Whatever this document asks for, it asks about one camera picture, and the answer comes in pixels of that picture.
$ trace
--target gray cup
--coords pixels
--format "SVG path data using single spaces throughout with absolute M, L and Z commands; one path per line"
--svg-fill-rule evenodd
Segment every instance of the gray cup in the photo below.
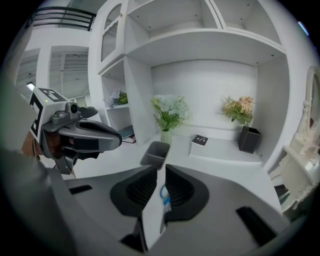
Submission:
M 157 170 L 161 170 L 170 150 L 170 144 L 163 141 L 153 141 L 144 153 L 140 165 L 156 166 Z

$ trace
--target robotic arm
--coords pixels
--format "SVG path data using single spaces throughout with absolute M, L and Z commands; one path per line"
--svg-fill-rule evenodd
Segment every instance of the robotic arm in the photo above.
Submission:
M 69 175 L 78 159 L 96 159 L 100 152 L 114 150 L 122 144 L 121 135 L 111 127 L 84 119 L 95 115 L 98 112 L 95 108 L 78 108 L 76 103 L 53 89 L 35 87 L 29 104 L 37 112 L 30 132 L 43 155 L 52 158 L 62 174 Z M 49 150 L 52 132 L 60 135 L 61 152 L 58 154 Z

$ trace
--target black flower pot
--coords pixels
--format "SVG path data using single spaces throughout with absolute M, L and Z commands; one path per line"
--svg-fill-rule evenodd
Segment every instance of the black flower pot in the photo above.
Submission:
M 261 134 L 255 128 L 242 128 L 240 138 L 238 140 L 239 150 L 253 154 L 260 140 Z

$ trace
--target glass vase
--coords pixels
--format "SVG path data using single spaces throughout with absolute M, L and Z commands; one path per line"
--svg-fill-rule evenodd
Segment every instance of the glass vase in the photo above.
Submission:
M 163 131 L 161 130 L 161 138 L 160 140 L 162 142 L 167 142 L 169 144 L 172 143 L 172 135 L 171 135 L 171 132 L 168 130 L 168 131 Z

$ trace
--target book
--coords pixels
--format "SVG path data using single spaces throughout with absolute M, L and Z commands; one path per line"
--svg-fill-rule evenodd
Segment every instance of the book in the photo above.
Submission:
M 136 142 L 136 136 L 133 134 L 128 138 L 122 139 L 123 142 L 126 143 L 135 143 Z
M 204 147 L 208 141 L 207 137 L 200 136 L 198 134 L 194 135 L 191 142 Z
M 118 130 L 118 133 L 121 135 L 122 141 L 124 141 L 126 138 L 128 138 L 128 137 L 130 137 L 130 136 L 135 134 L 134 127 L 132 125 L 129 125 L 126 128 Z

